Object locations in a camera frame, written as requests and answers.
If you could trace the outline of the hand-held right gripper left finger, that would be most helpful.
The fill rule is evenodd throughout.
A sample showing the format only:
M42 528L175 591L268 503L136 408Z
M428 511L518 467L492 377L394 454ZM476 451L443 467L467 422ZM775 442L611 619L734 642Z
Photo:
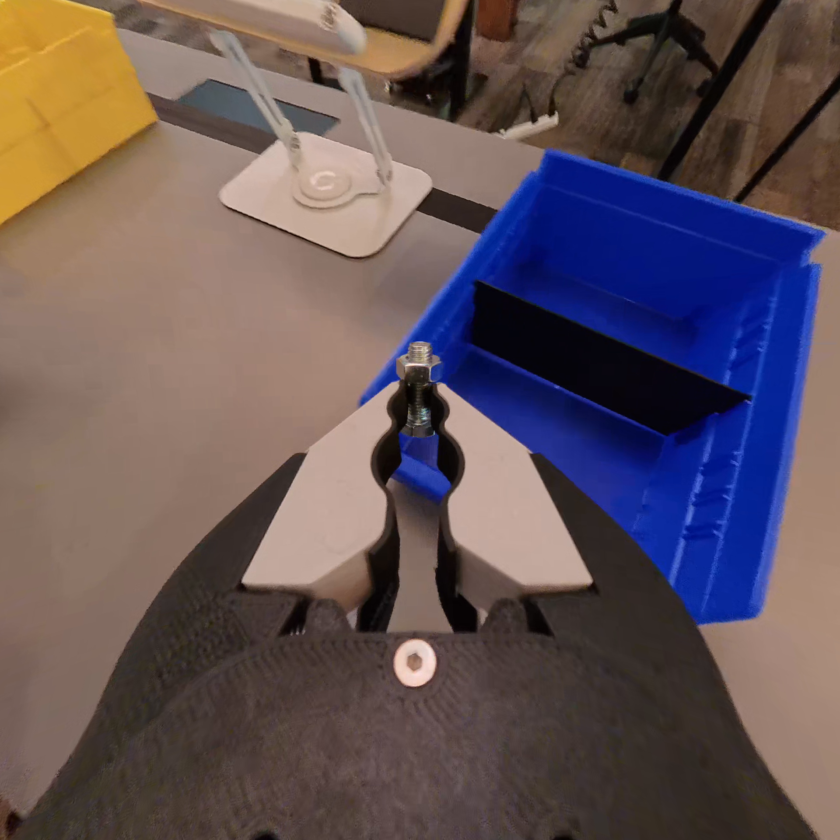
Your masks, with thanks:
M333 600L362 632L387 629L399 587L400 539L387 482L401 463L387 385L302 455L241 580L250 592Z

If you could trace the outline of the yellow plastic bin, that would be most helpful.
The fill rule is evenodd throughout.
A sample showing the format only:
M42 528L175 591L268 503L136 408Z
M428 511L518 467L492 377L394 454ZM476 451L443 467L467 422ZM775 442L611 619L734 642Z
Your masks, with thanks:
M110 13L1 2L1 222L157 122Z

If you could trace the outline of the silver hex nut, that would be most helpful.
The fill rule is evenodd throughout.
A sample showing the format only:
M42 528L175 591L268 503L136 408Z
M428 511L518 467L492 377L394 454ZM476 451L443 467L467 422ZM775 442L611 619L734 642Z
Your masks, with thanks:
M404 354L396 358L395 370L407 385L436 384L442 380L443 363L435 354L426 361L410 360Z

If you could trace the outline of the blue plastic bin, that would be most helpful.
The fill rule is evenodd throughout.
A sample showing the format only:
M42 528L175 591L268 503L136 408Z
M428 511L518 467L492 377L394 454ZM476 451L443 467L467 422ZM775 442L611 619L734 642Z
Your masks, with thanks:
M408 342L640 545L698 624L761 614L802 409L823 238L814 227L548 151L484 227ZM469 341L478 280L752 402L664 436Z

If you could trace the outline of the white book stand wooden board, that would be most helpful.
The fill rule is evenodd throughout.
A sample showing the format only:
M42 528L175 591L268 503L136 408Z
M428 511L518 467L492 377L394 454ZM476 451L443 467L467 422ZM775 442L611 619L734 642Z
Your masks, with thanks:
M223 205L341 256L379 253L433 190L429 174L394 162L362 72L389 80L430 66L454 39L468 2L444 2L425 42L365 27L338 2L143 2L199 22L235 69L276 141L218 197ZM370 149L300 132L277 105L238 35L331 64Z

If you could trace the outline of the black bin divider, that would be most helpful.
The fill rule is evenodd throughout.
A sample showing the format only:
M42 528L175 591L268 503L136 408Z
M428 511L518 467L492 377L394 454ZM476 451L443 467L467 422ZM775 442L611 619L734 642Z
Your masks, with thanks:
M753 400L485 281L474 283L473 306L479 350L658 434Z

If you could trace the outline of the silver hex bolt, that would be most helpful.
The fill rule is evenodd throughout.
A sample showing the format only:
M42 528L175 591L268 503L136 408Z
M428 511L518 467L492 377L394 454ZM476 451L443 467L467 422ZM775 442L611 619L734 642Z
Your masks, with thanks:
M408 344L406 352L412 361L426 361L434 353L429 342L414 341ZM436 384L407 385L406 388L407 415L402 433L413 438L428 438L435 435L432 419L431 397L432 387Z

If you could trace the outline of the white power strip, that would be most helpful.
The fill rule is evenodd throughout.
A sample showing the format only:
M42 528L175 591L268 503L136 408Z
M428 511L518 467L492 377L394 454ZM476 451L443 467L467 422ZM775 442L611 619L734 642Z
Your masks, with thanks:
M557 112L543 114L536 119L519 122L507 129L499 129L496 136L513 142L524 142L538 135L549 132L559 125Z

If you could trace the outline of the black office chair base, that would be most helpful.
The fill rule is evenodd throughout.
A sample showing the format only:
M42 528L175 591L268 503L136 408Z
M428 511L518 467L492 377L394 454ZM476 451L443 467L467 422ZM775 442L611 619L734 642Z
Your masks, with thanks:
M652 45L646 54L641 70L623 93L626 105L632 106L638 99L650 70L662 48L668 41L677 44L686 54L688 61L700 63L709 74L696 89L696 95L704 98L715 80L719 66L705 47L706 31L681 13L683 2L672 1L665 11L632 17L624 28L619 28L609 35L599 36L598 32L606 28L606 15L615 14L616 2L608 2L595 17L594 23L584 32L571 57L571 68L582 70L589 64L594 49L604 46L624 47L629 41L652 38Z

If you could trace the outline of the black tripod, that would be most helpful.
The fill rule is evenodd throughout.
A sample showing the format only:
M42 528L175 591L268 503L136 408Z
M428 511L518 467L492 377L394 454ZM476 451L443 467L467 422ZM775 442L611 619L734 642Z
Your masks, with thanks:
M656 175L658 180L662 182L670 181L678 168L680 168L692 144L697 140L711 114L722 100L781 4L781 1L760 1L753 9L747 24L745 24L740 35L731 46L719 71L710 79L706 92L701 97L700 104L698 104L687 125L668 152L664 163L661 164ZM838 92L839 75L835 75L835 78L821 92L819 97L814 100L810 108L808 108L771 154L763 161L758 170L750 176L735 197L732 198L733 202L743 203L751 196L764 178L783 160L803 133L812 126L822 114L823 110L835 99Z

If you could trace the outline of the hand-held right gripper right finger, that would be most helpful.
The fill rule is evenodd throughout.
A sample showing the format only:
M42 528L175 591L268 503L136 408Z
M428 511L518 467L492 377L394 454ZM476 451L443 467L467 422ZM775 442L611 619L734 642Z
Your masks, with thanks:
M500 600L583 592L592 575L533 453L447 385L432 397L440 503L435 582L455 633Z

